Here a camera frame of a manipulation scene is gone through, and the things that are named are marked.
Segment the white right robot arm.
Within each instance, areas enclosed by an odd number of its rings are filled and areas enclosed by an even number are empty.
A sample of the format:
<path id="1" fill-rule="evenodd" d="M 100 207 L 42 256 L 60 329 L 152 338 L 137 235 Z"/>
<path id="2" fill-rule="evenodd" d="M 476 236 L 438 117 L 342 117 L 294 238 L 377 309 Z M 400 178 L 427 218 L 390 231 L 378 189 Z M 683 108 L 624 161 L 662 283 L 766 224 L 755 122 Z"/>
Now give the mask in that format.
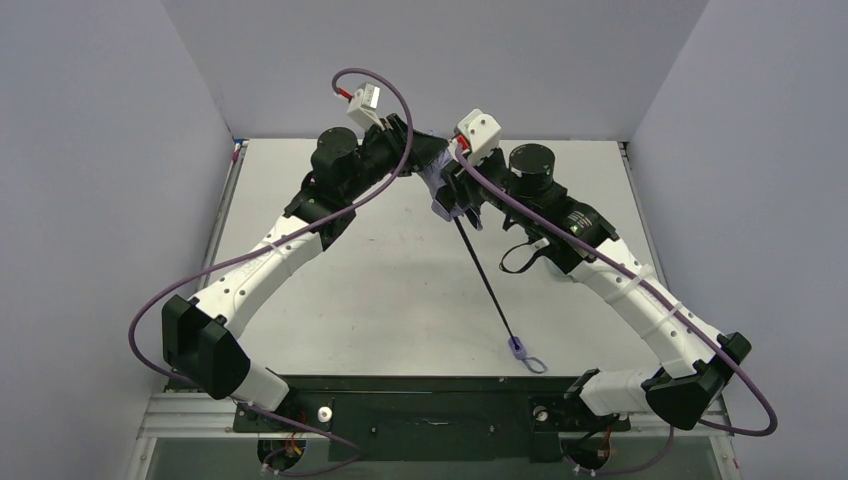
<path id="1" fill-rule="evenodd" d="M 423 176 L 435 210 L 481 228 L 482 206 L 493 206 L 503 227 L 520 227 L 534 251 L 518 273 L 546 260 L 598 295 L 656 356 L 655 367 L 586 372 L 576 395 L 594 415 L 653 413 L 677 429 L 707 425 L 704 416 L 729 381 L 750 381 L 741 370 L 750 342 L 707 324 L 676 299 L 610 221 L 555 181 L 554 163 L 553 151 L 534 143 L 508 156 L 492 149 L 478 162 L 443 150 Z"/>

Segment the lavender folding umbrella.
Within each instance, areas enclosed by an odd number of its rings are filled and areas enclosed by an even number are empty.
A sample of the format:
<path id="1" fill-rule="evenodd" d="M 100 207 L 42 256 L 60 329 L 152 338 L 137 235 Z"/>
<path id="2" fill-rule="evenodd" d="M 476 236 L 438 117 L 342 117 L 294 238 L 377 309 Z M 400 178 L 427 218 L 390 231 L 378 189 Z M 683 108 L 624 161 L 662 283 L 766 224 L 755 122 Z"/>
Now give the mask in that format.
<path id="1" fill-rule="evenodd" d="M 422 173 L 418 174 L 418 176 L 427 185 L 428 191 L 431 195 L 431 210 L 443 220 L 451 221 L 456 227 L 463 245 L 471 258 L 480 280 L 482 281 L 483 288 L 492 301 L 495 311 L 497 312 L 497 315 L 507 333 L 507 346 L 512 356 L 517 361 L 521 362 L 531 374 L 545 374 L 548 371 L 547 365 L 538 357 L 528 354 L 521 339 L 513 333 L 513 329 L 509 324 L 491 282 L 489 281 L 489 278 L 479 260 L 477 252 L 469 239 L 462 221 L 460 220 L 461 217 L 466 217 L 471 220 L 473 215 L 472 211 L 470 211 L 468 207 L 463 207 L 458 203 L 456 200 L 456 194 L 453 192 L 451 185 L 442 173 L 442 170 L 453 160 L 454 158 L 448 149 L 442 150 L 437 154 L 436 159 L 430 165 L 425 167 Z"/>

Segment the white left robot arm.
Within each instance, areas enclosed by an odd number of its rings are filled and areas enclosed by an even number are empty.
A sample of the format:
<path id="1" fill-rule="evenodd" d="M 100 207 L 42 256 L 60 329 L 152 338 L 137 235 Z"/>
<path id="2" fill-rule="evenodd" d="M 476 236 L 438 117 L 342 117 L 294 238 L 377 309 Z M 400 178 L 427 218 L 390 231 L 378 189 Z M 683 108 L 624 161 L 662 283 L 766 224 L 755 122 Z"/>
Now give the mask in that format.
<path id="1" fill-rule="evenodd" d="M 448 147 L 444 138 L 409 131 L 395 114 L 372 126 L 362 140 L 344 127 L 316 142 L 300 191 L 252 258 L 185 299 L 162 307 L 163 358 L 214 399 L 232 397 L 275 411 L 290 386 L 252 361 L 239 336 L 263 304 L 300 267 L 328 249 L 355 218 L 351 205 L 399 169 L 420 172 Z"/>

